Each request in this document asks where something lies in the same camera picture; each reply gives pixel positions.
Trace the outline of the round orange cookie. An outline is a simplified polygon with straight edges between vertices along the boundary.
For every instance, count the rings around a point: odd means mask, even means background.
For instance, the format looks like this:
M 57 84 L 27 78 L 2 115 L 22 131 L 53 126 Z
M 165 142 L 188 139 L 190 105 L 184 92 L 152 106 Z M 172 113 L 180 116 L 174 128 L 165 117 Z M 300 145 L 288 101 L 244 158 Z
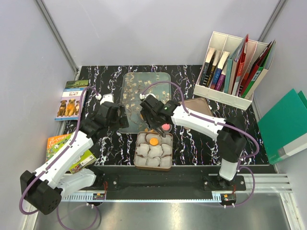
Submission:
M 152 146 L 157 146 L 159 144 L 159 140 L 158 138 L 150 138 L 149 143 Z

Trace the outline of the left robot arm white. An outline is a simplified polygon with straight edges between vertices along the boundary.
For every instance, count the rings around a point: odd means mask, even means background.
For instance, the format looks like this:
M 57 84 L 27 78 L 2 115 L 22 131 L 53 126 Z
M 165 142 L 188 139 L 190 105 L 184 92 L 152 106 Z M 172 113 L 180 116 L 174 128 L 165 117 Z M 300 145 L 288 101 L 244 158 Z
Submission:
M 45 164 L 34 172 L 24 171 L 20 176 L 22 196 L 19 209 L 23 214 L 23 201 L 29 202 L 44 215 L 53 212 L 61 199 L 84 187 L 94 190 L 103 186 L 103 177 L 94 170 L 83 169 L 66 179 L 63 175 L 72 164 L 89 150 L 103 133 L 129 126 L 124 105 L 103 102 L 98 111 L 78 122 L 75 132 L 65 145 Z

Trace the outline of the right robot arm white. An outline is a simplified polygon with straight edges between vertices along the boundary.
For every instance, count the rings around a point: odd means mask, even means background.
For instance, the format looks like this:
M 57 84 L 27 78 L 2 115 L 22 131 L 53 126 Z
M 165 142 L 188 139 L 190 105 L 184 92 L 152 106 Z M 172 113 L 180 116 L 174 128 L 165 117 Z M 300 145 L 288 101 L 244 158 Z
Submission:
M 187 109 L 183 103 L 167 101 L 162 103 L 153 94 L 140 95 L 141 115 L 149 129 L 161 136 L 166 136 L 163 125 L 182 126 L 202 133 L 218 145 L 218 153 L 222 158 L 219 170 L 218 185 L 224 190 L 235 184 L 239 157 L 247 143 L 247 139 L 234 121 L 208 116 Z

